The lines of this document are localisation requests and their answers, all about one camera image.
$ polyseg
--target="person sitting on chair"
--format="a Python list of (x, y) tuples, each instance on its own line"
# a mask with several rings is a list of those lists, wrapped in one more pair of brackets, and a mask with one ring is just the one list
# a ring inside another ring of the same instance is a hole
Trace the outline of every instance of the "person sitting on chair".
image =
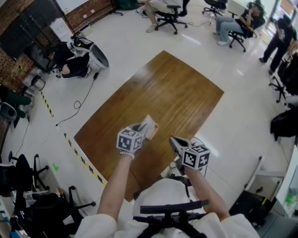
[(229, 44), (229, 32), (239, 32), (253, 34), (254, 29), (262, 25), (264, 16), (264, 7), (260, 0), (256, 0), (251, 4), (250, 9), (246, 9), (239, 19), (232, 17), (218, 16), (216, 17), (216, 31), (214, 35), (220, 36), (217, 42), (220, 46)]
[(297, 45), (297, 32), (291, 24), (291, 19), (286, 14), (284, 14), (284, 17), (278, 21), (271, 19), (271, 22), (273, 22), (275, 25), (276, 34), (267, 46), (264, 56), (259, 58), (262, 63), (266, 63), (273, 51), (276, 48), (278, 49), (270, 65), (270, 75), (272, 75), (279, 66), (280, 61), (282, 60), (289, 46), (291, 45), (291, 48), (294, 48)]
[(54, 60), (57, 67), (61, 69), (60, 73), (64, 78), (82, 77), (87, 78), (91, 72), (88, 67), (89, 54), (83, 57), (76, 57), (68, 48), (66, 42), (58, 44), (56, 47), (47, 51), (49, 60)]
[(158, 25), (155, 18), (155, 12), (175, 14), (174, 9), (168, 8), (168, 6), (181, 6), (181, 8), (178, 8), (178, 13), (183, 10), (183, 0), (138, 0), (138, 2), (145, 3), (144, 11), (152, 23), (146, 30), (147, 33), (155, 31), (155, 28)]
[[(18, 94), (16, 94), (15, 92), (9, 90), (7, 87), (5, 87), (4, 85), (0, 84), (0, 101), (6, 102), (8, 103), (10, 106), (12, 106), (16, 112), (17, 112), (17, 116), (19, 118), (27, 118), (27, 120), (30, 120), (30, 117), (28, 115), (27, 112), (24, 112), (22, 110), (19, 109), (20, 105), (29, 105), (32, 103), (30, 98), (24, 97), (24, 96), (20, 96)], [(14, 114), (13, 110), (9, 110), (8, 111), (9, 116), (12, 116)]]

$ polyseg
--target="white shirt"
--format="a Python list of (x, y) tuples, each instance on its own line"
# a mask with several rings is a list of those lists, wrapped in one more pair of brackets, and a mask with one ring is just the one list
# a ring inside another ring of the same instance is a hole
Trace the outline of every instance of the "white shirt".
[[(189, 187), (190, 198), (198, 200), (195, 191)], [(167, 205), (188, 203), (185, 186), (179, 181), (162, 179), (150, 188), (143, 191), (135, 201), (133, 215), (148, 216), (140, 214), (142, 205)], [(205, 213), (202, 209), (189, 212)], [(210, 213), (200, 220), (190, 222), (195, 229), (204, 233), (208, 238), (258, 238), (257, 232), (253, 229), (244, 215), (239, 214), (219, 221), (215, 213)], [(85, 217), (75, 238), (137, 238), (143, 230), (148, 227), (147, 223), (130, 221), (125, 225), (124, 230), (117, 231), (116, 221), (105, 214)], [(175, 228), (163, 229), (153, 238), (188, 238), (188, 236)]]

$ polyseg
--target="whiteboard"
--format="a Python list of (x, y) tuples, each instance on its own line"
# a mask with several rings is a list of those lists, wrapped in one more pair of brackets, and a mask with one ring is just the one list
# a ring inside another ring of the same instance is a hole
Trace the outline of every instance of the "whiteboard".
[(89, 0), (56, 0), (64, 14), (68, 14)]

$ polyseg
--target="black and yellow tape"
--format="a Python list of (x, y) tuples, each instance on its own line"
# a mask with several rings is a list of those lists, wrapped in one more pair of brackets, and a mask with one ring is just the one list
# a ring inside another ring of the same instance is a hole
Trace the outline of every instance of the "black and yellow tape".
[(53, 112), (52, 112), (50, 106), (48, 105), (47, 100), (46, 100), (45, 96), (43, 95), (42, 91), (41, 91), (41, 95), (42, 95), (42, 98), (43, 98), (45, 104), (47, 105), (47, 109), (48, 109), (48, 111), (50, 112), (51, 117), (54, 117), (54, 114), (53, 114)]
[(70, 139), (68, 138), (67, 134), (64, 133), (64, 137), (65, 140), (67, 141), (67, 143), (70, 145), (70, 147), (72, 148), (72, 150), (75, 152), (76, 156), (78, 157), (78, 159), (83, 162), (83, 164), (91, 171), (91, 173), (105, 186), (107, 185), (107, 183), (105, 181), (103, 181), (103, 179), (96, 174), (95, 170), (87, 164), (87, 162), (82, 158), (82, 156), (78, 153), (78, 151), (75, 149), (75, 147), (72, 145)]

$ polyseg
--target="dark hair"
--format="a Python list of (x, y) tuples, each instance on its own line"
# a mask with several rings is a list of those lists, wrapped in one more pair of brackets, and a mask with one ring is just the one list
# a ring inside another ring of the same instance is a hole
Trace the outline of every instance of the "dark hair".
[(292, 20), (291, 20), (291, 18), (289, 18), (289, 16), (287, 14), (283, 15), (283, 19), (284, 19), (285, 24), (291, 25)]
[(249, 2), (247, 4), (247, 7), (249, 9), (251, 9), (252, 6), (256, 6), (260, 10), (260, 17), (264, 17), (266, 15), (266, 12), (264, 10), (264, 6), (263, 6), (261, 0), (255, 0), (254, 2)]

